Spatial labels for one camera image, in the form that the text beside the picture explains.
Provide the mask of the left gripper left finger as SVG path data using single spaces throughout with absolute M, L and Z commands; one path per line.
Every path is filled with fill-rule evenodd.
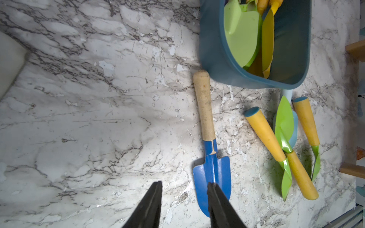
M 158 228 L 162 205 L 162 182 L 153 182 L 123 228 Z

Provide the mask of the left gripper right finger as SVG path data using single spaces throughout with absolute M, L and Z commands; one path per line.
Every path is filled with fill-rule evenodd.
M 247 228 L 218 184 L 208 183 L 207 195 L 212 228 Z

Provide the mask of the green shovel wooden handle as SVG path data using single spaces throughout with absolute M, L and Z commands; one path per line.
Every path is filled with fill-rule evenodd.
M 235 61 L 243 68 L 243 18 L 241 1 L 228 1 L 224 6 L 224 31 L 229 50 Z

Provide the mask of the yellow scoop shovel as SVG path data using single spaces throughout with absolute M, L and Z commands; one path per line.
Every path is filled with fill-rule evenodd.
M 282 5 L 283 0 L 270 1 L 269 9 L 265 20 L 262 24 L 261 50 L 262 50 L 262 73 L 264 78 L 268 78 L 271 71 L 274 51 L 275 19 L 278 8 Z

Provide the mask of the green leaf shovel yellow handle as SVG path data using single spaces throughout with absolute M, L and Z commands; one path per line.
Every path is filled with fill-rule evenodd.
M 244 9 L 243 18 L 243 51 L 244 65 L 243 68 L 248 70 L 254 62 L 260 47 L 261 47 L 261 27 L 262 17 L 258 12 L 258 7 L 255 1 L 247 1 L 242 4 Z

